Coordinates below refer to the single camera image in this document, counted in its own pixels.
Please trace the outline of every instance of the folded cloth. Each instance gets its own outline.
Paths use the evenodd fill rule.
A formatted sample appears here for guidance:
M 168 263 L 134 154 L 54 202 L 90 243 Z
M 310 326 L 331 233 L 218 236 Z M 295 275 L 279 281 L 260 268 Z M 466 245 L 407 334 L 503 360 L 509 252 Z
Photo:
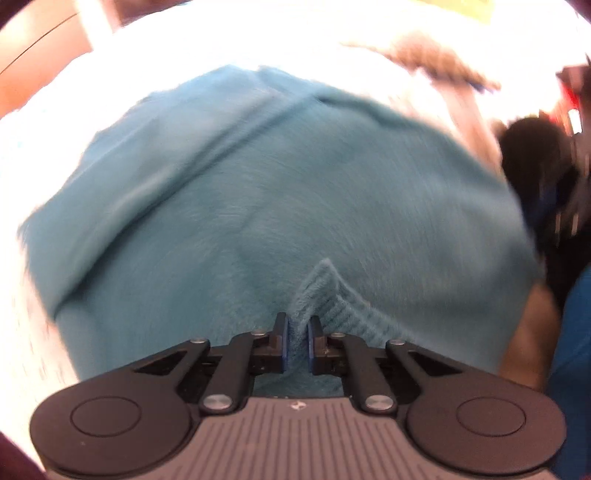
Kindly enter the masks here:
M 293 319 L 409 338 L 496 371 L 538 279 L 508 186 L 449 137 L 278 70 L 225 67 L 153 94 L 99 134 L 21 228 L 80 378 L 192 336 Z

